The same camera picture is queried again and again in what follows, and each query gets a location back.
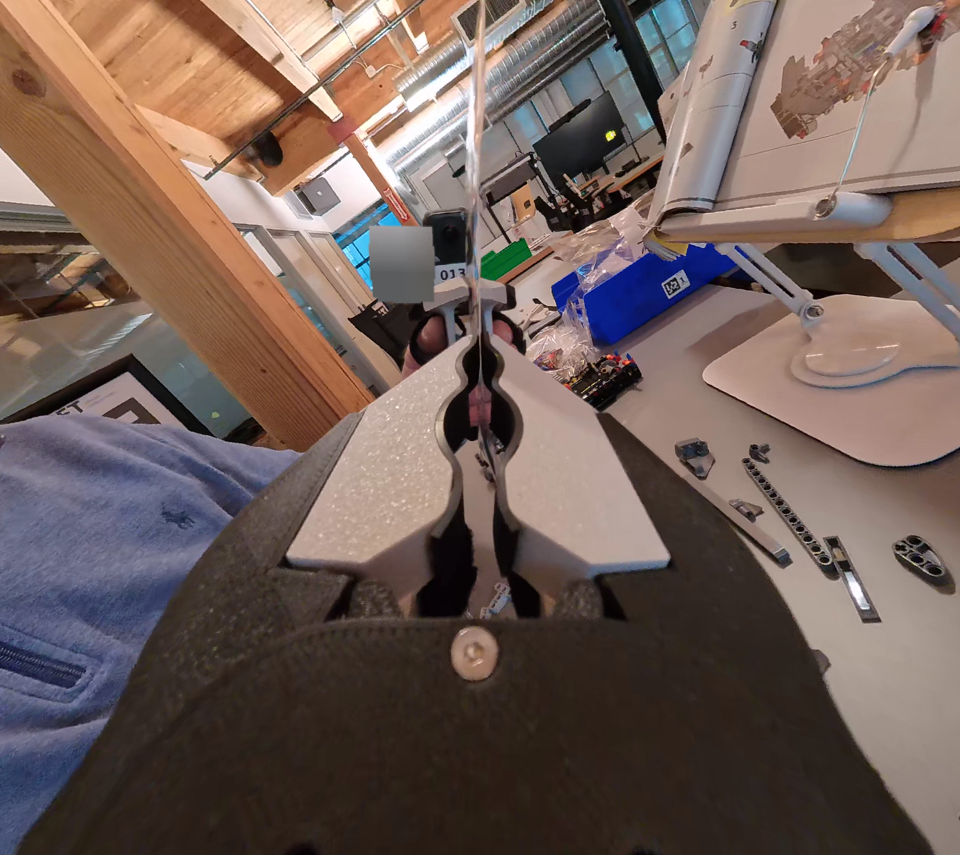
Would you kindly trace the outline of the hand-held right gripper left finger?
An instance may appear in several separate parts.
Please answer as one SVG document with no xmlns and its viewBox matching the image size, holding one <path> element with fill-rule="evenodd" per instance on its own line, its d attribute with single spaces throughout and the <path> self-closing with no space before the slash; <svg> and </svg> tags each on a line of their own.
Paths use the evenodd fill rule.
<svg viewBox="0 0 960 855">
<path fill-rule="evenodd" d="M 286 560 L 390 586 L 420 614 L 464 614 L 476 579 L 463 473 L 445 431 L 468 393 L 456 343 L 370 403 L 342 447 Z"/>
</svg>

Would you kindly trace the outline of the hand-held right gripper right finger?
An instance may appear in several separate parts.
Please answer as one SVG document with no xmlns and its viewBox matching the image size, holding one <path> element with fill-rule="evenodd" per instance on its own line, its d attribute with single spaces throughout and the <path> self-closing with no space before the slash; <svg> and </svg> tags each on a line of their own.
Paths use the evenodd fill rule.
<svg viewBox="0 0 960 855">
<path fill-rule="evenodd" d="M 598 412 L 506 343 L 484 378 L 496 562 L 516 617 L 599 576 L 665 569 L 670 552 Z"/>
</svg>

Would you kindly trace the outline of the small lego pieces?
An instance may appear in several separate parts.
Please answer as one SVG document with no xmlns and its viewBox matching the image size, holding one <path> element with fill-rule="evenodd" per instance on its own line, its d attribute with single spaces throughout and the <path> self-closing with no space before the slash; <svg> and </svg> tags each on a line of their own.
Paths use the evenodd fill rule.
<svg viewBox="0 0 960 855">
<path fill-rule="evenodd" d="M 803 439 L 670 447 L 682 475 L 770 550 L 806 639 L 841 679 L 958 688 L 958 454 L 870 466 Z"/>
</svg>

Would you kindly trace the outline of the lego sticker sheet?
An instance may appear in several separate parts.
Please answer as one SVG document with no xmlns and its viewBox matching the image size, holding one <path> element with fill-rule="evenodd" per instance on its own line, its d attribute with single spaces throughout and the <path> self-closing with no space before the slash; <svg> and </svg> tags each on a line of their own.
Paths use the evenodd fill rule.
<svg viewBox="0 0 960 855">
<path fill-rule="evenodd" d="M 464 517 L 472 536 L 472 564 L 476 568 L 466 612 L 483 622 L 495 620 L 509 610 L 509 584 L 498 573 L 494 539 L 498 440 L 492 419 L 498 405 L 494 379 L 499 357 L 491 343 L 494 310 L 484 306 L 481 270 L 480 185 L 486 109 L 487 1 L 478 0 L 465 140 L 468 318 L 475 336 L 477 362 L 477 381 L 468 395 L 467 412 L 477 417 L 478 436 L 476 445 L 468 447 L 462 460 Z"/>
</svg>

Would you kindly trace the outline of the partly built lego model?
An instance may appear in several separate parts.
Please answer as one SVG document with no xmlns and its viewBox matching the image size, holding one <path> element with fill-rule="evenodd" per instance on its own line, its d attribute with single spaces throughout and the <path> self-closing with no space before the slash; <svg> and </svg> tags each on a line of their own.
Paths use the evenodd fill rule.
<svg viewBox="0 0 960 855">
<path fill-rule="evenodd" d="M 588 363 L 565 386 L 601 412 L 641 381 L 642 371 L 629 354 L 610 353 Z"/>
</svg>

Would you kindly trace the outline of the person's left hand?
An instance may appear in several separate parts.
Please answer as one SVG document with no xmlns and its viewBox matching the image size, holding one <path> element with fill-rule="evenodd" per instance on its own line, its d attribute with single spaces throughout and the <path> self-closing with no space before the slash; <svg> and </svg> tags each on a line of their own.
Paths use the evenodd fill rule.
<svg viewBox="0 0 960 855">
<path fill-rule="evenodd" d="M 438 311 L 426 313 L 414 327 L 404 354 L 401 377 L 408 378 L 449 346 L 447 324 Z"/>
</svg>

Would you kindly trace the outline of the green plastic bin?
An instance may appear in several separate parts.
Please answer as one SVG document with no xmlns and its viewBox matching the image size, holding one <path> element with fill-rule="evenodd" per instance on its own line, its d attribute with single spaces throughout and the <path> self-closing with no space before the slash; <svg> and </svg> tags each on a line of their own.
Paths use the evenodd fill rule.
<svg viewBox="0 0 960 855">
<path fill-rule="evenodd" d="M 523 265 L 533 256 L 525 238 L 513 241 L 499 251 L 488 251 L 481 259 L 481 277 L 498 281 Z"/>
</svg>

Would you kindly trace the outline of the pile of clear plastic bags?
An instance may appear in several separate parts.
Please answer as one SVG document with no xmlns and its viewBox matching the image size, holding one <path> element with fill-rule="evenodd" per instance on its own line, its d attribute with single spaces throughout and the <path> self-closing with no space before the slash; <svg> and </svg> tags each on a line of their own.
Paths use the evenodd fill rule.
<svg viewBox="0 0 960 855">
<path fill-rule="evenodd" d="M 687 250 L 685 244 L 668 245 L 646 237 L 644 220 L 631 209 L 597 222 L 557 246 L 557 253 L 570 265 L 571 272 L 580 275 L 588 289 L 644 254 L 652 253 L 662 260 L 674 261 Z M 554 297 L 553 303 L 556 317 L 529 336 L 527 353 L 539 369 L 556 381 L 566 383 L 587 364 L 598 361 L 604 348 L 616 343 L 594 343 L 590 329 L 573 321 L 571 302 L 564 309 L 557 308 Z"/>
</svg>

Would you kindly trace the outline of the blue plastic bin with tag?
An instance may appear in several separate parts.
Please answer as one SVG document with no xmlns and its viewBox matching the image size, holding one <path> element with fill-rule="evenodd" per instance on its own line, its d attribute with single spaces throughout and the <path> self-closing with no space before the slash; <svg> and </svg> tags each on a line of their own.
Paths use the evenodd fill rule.
<svg viewBox="0 0 960 855">
<path fill-rule="evenodd" d="M 551 293 L 558 309 L 573 304 L 572 320 L 589 329 L 594 344 L 614 345 L 702 286 L 737 270 L 714 246 L 690 245 L 674 261 L 644 254 L 591 288 L 571 271 L 553 283 Z"/>
</svg>

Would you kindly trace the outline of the white air vent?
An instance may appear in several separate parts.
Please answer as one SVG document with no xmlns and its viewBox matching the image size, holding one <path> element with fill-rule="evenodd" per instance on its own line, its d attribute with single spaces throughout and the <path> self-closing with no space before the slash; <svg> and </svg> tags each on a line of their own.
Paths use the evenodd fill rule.
<svg viewBox="0 0 960 855">
<path fill-rule="evenodd" d="M 481 9 L 484 9 L 485 33 L 490 33 L 523 8 L 524 0 L 472 0 L 453 13 L 451 23 L 463 45 L 470 47 L 477 38 Z"/>
</svg>

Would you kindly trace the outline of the framed poster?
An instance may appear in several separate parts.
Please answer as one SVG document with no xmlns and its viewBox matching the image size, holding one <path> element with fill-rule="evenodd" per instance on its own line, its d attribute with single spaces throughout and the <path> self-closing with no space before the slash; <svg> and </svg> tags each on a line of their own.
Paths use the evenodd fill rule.
<svg viewBox="0 0 960 855">
<path fill-rule="evenodd" d="M 135 356 L 127 355 L 3 417 L 85 415 L 133 425 L 167 425 L 211 436 L 205 424 Z"/>
</svg>

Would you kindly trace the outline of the white book stand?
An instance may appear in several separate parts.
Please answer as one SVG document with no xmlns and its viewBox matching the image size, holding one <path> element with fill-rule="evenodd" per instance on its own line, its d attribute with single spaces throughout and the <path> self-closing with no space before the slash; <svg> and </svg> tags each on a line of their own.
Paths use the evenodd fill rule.
<svg viewBox="0 0 960 855">
<path fill-rule="evenodd" d="M 768 204 L 717 208 L 707 200 L 670 199 L 687 162 L 694 187 L 729 165 L 727 136 L 743 126 L 774 4 L 738 10 L 712 0 L 697 45 L 678 82 L 665 166 L 654 191 L 644 243 L 664 259 L 668 247 L 706 242 L 748 273 L 796 318 L 776 323 L 703 370 L 709 386 L 774 417 L 858 462 L 881 467 L 927 465 L 958 450 L 958 285 L 920 244 L 958 234 L 958 122 L 944 110 L 906 131 L 908 149 L 931 156 L 935 136 L 953 136 L 953 165 L 923 176 L 928 187 L 854 191 L 833 186 Z M 853 245 L 862 259 L 913 296 L 838 294 L 818 300 L 759 245 Z"/>
</svg>

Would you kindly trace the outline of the black wall speaker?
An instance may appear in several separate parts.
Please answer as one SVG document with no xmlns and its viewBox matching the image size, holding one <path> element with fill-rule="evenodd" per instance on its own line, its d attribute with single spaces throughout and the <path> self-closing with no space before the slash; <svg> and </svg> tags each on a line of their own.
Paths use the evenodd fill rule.
<svg viewBox="0 0 960 855">
<path fill-rule="evenodd" d="M 294 190 L 306 210 L 314 216 L 324 216 L 341 203 L 337 191 L 323 175 L 317 175 Z"/>
</svg>

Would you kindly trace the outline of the black wall monitor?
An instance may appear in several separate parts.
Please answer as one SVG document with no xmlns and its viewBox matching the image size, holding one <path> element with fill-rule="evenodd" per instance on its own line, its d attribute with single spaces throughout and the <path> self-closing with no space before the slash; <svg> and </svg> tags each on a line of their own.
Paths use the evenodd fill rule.
<svg viewBox="0 0 960 855">
<path fill-rule="evenodd" d="M 605 92 L 535 141 L 532 151 L 559 190 L 567 183 L 565 177 L 588 176 L 624 149 L 627 146 L 625 129 L 613 96 Z"/>
</svg>

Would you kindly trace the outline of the wooden support post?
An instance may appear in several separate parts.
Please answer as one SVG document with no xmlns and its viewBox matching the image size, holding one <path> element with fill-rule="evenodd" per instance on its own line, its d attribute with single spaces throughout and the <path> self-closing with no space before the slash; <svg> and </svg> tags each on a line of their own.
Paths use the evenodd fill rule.
<svg viewBox="0 0 960 855">
<path fill-rule="evenodd" d="M 2 149 L 276 441 L 373 401 L 50 0 L 1 0 Z"/>
</svg>

